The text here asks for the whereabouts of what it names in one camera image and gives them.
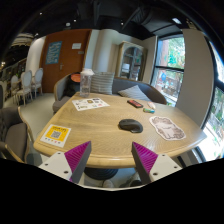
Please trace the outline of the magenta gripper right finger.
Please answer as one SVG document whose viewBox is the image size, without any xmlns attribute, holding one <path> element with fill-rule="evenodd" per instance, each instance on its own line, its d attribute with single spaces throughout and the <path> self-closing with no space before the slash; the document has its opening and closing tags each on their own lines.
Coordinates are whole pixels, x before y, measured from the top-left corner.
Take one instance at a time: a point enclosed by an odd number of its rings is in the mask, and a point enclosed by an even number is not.
<svg viewBox="0 0 224 224">
<path fill-rule="evenodd" d="M 136 142 L 131 149 L 141 182 L 146 185 L 181 170 L 181 167 L 166 154 L 156 154 Z"/>
</svg>

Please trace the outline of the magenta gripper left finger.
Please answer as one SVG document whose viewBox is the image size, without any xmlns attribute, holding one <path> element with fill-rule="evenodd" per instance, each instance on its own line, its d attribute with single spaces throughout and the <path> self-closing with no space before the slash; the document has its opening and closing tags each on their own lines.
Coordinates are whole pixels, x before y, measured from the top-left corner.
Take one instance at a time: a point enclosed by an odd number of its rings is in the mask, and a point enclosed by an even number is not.
<svg viewBox="0 0 224 224">
<path fill-rule="evenodd" d="M 40 168 L 56 176 L 78 184 L 91 153 L 91 142 L 85 142 L 63 153 L 56 152 Z"/>
</svg>

